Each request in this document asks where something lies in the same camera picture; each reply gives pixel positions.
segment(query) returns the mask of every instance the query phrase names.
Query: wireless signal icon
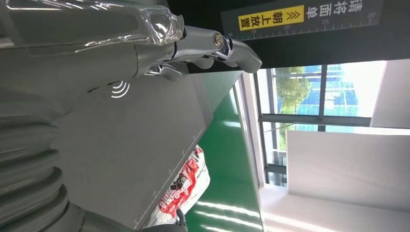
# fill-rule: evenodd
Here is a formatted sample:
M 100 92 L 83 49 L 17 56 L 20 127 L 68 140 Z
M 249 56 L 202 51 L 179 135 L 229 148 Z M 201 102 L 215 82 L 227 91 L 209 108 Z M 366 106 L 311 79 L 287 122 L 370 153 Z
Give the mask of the wireless signal icon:
M 130 84 L 121 81 L 121 83 L 118 86 L 113 86 L 113 91 L 112 91 L 112 98 L 122 98 L 127 94 L 128 90 L 130 89 Z

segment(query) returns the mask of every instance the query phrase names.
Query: yellow label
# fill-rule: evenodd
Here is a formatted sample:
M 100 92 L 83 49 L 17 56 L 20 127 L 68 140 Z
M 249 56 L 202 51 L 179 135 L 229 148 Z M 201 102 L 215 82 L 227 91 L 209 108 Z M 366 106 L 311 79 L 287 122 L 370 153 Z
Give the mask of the yellow label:
M 275 27 L 280 25 L 303 23 L 305 19 L 305 6 L 293 6 L 283 9 L 265 11 L 239 16 L 239 29 L 252 30 L 259 28 Z

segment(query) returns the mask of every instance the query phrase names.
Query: silver bolt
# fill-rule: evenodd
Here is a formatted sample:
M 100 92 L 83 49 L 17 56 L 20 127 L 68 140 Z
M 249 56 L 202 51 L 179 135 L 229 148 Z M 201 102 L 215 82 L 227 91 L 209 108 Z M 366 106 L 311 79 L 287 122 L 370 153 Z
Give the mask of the silver bolt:
M 217 48 L 221 48 L 223 46 L 223 36 L 221 34 L 214 34 L 214 44 Z

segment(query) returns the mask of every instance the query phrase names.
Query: glass window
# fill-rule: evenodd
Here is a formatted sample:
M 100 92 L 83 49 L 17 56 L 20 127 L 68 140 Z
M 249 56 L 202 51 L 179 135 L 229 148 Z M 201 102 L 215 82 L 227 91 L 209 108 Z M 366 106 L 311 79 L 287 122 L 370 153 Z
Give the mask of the glass window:
M 409 129 L 378 128 L 378 127 L 344 127 L 326 126 L 326 132 L 382 134 L 382 135 L 410 135 Z
M 270 164 L 287 165 L 286 130 L 318 131 L 318 125 L 263 122 L 266 161 Z
M 269 184 L 276 186 L 288 186 L 288 178 L 286 174 L 268 173 Z
M 321 72 L 321 65 L 259 70 L 262 113 L 318 115 Z
M 328 65 L 324 115 L 372 117 L 385 66 L 386 61 Z

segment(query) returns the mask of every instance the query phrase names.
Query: transparent plastic cover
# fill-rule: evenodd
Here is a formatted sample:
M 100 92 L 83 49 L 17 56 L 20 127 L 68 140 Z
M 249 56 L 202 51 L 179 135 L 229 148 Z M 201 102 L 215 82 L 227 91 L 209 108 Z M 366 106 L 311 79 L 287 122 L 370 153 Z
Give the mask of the transparent plastic cover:
M 184 19 L 160 5 L 124 0 L 7 0 L 0 48 L 75 45 L 83 49 L 179 40 Z

